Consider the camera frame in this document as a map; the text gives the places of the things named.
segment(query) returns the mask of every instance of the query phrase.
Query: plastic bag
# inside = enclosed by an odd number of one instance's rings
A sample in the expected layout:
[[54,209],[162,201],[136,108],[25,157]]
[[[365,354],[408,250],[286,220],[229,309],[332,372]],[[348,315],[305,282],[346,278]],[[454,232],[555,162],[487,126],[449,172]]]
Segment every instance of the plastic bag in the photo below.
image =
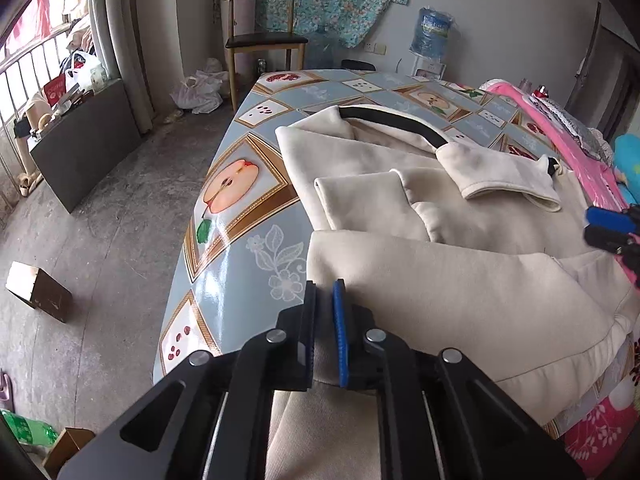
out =
[[208,114],[222,104],[220,93],[228,94],[229,72],[222,71],[220,62],[210,57],[204,70],[185,79],[171,93],[175,105],[194,114]]
[[222,104],[218,90],[222,82],[216,78],[189,76],[171,93],[175,105],[194,114],[208,114]]
[[76,50],[69,57],[70,62],[67,64],[70,67],[65,69],[66,91],[71,90],[71,87],[76,83],[82,90],[91,90],[91,70],[102,66],[100,60],[80,50]]

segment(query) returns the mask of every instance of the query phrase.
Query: green plastic bottle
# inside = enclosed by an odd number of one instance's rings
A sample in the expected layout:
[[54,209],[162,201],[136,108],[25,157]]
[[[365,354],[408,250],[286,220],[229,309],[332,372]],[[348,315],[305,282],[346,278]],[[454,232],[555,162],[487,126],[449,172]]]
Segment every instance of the green plastic bottle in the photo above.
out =
[[0,410],[4,420],[18,442],[30,446],[53,446],[58,434],[49,424],[40,420],[31,420],[12,412]]

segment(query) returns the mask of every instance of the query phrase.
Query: blue gripper pad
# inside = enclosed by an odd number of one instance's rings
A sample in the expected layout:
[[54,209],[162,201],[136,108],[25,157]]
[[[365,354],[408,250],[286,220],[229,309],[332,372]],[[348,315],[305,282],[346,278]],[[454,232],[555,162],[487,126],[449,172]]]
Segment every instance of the blue gripper pad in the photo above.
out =
[[334,325],[335,342],[338,347],[338,372],[340,387],[346,388],[349,381],[349,345],[347,343],[347,330],[344,324],[344,282],[334,282]]
[[629,215],[601,209],[599,207],[590,207],[587,209],[587,222],[623,234],[636,232],[636,224]]

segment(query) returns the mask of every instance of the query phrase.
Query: wall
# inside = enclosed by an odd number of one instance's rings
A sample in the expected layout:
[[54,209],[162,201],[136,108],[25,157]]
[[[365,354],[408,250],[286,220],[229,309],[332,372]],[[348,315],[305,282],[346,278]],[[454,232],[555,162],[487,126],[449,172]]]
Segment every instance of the wall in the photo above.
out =
[[636,107],[636,112],[634,113],[634,116],[631,119],[631,124],[629,124],[628,132],[630,134],[634,134],[635,136],[640,137],[640,103],[638,103],[638,106]]
[[593,60],[584,87],[572,114],[591,128],[597,128],[609,105],[620,76],[623,53],[609,34],[600,34],[593,50]]
[[176,0],[178,36],[184,75],[202,69],[207,57],[220,57],[220,24],[214,22],[213,0]]
[[158,114],[175,107],[169,92],[183,77],[176,0],[136,0],[151,101]]
[[477,86],[491,78],[518,83],[523,77],[545,84],[552,98],[564,104],[574,85],[574,74],[584,57],[598,1],[602,21],[635,44],[607,0],[409,0],[391,4],[367,41],[385,43],[386,56],[357,48],[342,57],[373,63],[378,70],[411,70],[409,53],[415,21],[421,7],[452,14],[456,30],[449,40],[445,78]]
[[213,0],[136,0],[146,80],[156,112],[175,108],[170,92],[186,75],[219,57]]

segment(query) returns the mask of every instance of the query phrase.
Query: slipper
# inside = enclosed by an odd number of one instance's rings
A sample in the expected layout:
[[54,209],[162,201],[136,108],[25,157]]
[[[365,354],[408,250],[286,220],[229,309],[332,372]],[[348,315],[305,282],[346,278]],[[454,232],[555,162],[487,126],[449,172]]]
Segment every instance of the slipper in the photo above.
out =
[[14,411],[14,386],[11,377],[0,368],[0,408],[8,412]]

